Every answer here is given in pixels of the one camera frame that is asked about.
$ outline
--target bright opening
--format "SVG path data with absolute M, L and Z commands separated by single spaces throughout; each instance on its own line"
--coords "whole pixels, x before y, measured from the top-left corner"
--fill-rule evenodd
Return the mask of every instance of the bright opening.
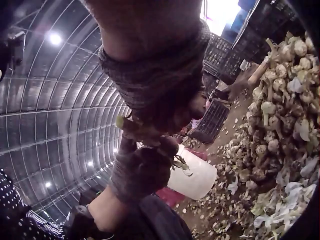
M 238 0 L 208 0 L 206 22 L 210 31 L 221 36 L 225 25 L 227 23 L 232 24 L 240 10 Z M 200 18 L 205 18 L 203 2 Z
M 56 33 L 51 33 L 49 39 L 53 45 L 59 45 L 62 41 L 61 37 Z

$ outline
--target gray knit glove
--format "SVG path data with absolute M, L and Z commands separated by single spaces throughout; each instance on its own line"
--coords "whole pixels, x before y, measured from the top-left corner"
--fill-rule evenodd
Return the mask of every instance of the gray knit glove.
M 167 185 L 170 167 L 170 159 L 156 149 L 137 149 L 135 141 L 122 136 L 109 186 L 121 202 L 135 204 Z

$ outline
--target pink bag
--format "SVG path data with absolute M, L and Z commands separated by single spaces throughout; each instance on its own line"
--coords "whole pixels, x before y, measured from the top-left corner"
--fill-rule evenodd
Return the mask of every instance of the pink bag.
M 156 194 L 171 208 L 183 201 L 186 197 L 168 187 L 158 190 Z

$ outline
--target plastic sheeting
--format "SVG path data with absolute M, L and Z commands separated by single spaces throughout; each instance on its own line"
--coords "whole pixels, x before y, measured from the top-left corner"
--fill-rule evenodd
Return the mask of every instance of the plastic sheeting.
M 26 44 L 22 66 L 0 83 L 0 167 L 35 211 L 60 222 L 81 191 L 106 185 L 115 117 L 128 108 L 99 65 L 99 28 L 78 0 L 32 1 L 16 18 L 11 31 L 25 31 Z

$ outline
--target forearm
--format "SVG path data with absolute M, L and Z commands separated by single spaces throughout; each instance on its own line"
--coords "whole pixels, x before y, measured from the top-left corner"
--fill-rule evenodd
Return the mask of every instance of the forearm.
M 106 187 L 88 205 L 88 210 L 98 229 L 103 232 L 113 232 L 128 212 L 127 206 L 116 198 L 110 187 Z
M 187 39 L 199 27 L 201 0 L 82 0 L 98 22 L 106 53 L 134 61 Z

